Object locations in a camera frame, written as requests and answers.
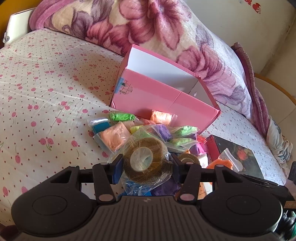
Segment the peach clay bag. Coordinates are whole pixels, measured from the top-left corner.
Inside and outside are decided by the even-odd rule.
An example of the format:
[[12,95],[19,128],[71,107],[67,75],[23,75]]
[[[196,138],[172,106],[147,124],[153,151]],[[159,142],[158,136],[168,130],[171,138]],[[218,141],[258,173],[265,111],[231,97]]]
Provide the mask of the peach clay bag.
[[120,121],[100,132],[99,136],[107,148],[116,153],[122,146],[125,145],[125,142],[129,139],[131,134],[125,125]]

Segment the light green clay bag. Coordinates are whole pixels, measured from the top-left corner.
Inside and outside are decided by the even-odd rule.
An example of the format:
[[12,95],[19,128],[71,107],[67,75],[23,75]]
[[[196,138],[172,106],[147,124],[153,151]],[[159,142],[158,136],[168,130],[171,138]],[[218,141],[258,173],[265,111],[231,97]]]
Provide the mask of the light green clay bag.
[[191,135],[193,133],[198,132],[198,128],[195,126],[178,126],[175,128],[172,128],[170,130],[171,134],[175,138],[182,138],[188,135]]

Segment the floral pink fleece blanket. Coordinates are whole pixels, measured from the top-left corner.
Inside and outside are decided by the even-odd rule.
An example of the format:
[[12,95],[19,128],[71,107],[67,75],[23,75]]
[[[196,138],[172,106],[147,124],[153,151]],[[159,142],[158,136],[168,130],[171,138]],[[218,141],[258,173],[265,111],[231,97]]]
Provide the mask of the floral pink fleece blanket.
[[42,1],[29,26],[62,32],[121,56],[138,45],[169,58],[267,135],[268,110],[247,53],[239,43],[229,46],[212,33],[184,1]]

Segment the cherry print bed sheet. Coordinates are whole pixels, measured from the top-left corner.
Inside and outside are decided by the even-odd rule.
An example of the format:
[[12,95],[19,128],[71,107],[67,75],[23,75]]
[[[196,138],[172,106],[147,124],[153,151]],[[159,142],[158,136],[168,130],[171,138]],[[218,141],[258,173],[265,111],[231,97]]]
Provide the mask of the cherry print bed sheet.
[[[110,102],[124,57],[78,38],[41,29],[1,49],[1,224],[13,225],[11,207],[30,189],[69,166],[91,169],[111,163],[112,152],[88,120],[109,119]],[[265,139],[241,113],[218,104],[221,113],[202,133],[253,151],[265,180],[287,177]],[[150,132],[152,120],[135,115],[121,121],[130,134]],[[165,142],[169,153],[184,153],[190,140]]]

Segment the red clay bag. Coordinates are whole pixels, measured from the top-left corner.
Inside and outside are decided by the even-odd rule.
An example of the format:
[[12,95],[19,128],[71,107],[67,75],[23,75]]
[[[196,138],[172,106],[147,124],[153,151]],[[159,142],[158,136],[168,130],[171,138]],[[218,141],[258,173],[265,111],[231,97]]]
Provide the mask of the red clay bag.
[[201,135],[197,135],[197,141],[200,144],[205,144],[207,142],[207,139]]

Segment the pink cardboard box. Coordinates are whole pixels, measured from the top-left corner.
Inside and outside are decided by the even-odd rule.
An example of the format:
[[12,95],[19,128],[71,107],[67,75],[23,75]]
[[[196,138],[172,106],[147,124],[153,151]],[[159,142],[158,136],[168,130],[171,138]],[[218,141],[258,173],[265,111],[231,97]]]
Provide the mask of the pink cardboard box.
[[221,113],[195,73],[138,45],[121,63],[110,106],[145,119],[153,110],[175,114],[174,126],[195,126],[201,133]]

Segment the bright green clay bag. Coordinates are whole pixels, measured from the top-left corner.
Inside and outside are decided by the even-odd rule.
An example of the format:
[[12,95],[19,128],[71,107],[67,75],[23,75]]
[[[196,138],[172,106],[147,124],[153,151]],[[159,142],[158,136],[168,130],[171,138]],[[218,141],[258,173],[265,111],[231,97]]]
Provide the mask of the bright green clay bag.
[[131,113],[123,113],[121,111],[111,111],[109,113],[109,118],[112,121],[133,121],[135,115]]

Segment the crumpled white cloth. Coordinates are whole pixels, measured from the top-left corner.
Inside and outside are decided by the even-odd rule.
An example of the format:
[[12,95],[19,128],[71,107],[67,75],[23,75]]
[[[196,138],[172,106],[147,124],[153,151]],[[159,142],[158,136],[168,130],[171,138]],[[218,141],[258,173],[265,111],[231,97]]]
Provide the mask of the crumpled white cloth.
[[292,154],[293,144],[282,135],[282,131],[272,116],[269,116],[269,127],[266,143],[280,164],[286,164]]

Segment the blue clay bag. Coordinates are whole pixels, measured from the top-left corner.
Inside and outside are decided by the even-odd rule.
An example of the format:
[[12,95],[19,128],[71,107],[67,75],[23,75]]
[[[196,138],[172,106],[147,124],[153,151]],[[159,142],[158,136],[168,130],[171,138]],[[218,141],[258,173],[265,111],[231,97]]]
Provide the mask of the blue clay bag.
[[110,122],[107,118],[97,118],[93,120],[88,120],[88,125],[91,127],[92,132],[96,135],[109,128]]

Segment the light orange clay bag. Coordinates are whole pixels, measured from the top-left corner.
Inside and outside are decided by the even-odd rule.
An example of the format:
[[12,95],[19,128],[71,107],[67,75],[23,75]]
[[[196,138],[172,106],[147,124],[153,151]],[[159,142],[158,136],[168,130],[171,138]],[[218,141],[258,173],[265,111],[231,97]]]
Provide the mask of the light orange clay bag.
[[177,120],[177,118],[178,116],[176,114],[152,110],[150,120],[155,122],[156,124],[171,126]]

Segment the purple clay bag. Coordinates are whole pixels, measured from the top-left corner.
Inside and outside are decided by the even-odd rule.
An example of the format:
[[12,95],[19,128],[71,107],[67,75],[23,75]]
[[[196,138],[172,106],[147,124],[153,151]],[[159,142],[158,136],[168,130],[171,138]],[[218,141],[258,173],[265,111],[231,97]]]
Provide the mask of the purple clay bag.
[[166,125],[156,124],[150,127],[151,134],[163,142],[168,142],[173,139],[172,134]]

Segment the white bedside object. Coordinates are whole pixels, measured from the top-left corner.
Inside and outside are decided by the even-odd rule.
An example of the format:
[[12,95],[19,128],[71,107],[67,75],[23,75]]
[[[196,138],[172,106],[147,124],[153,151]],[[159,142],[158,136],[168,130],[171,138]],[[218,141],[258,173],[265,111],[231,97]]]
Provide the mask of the white bedside object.
[[32,31],[29,26],[29,20],[34,10],[35,8],[26,9],[10,16],[3,37],[5,46]]

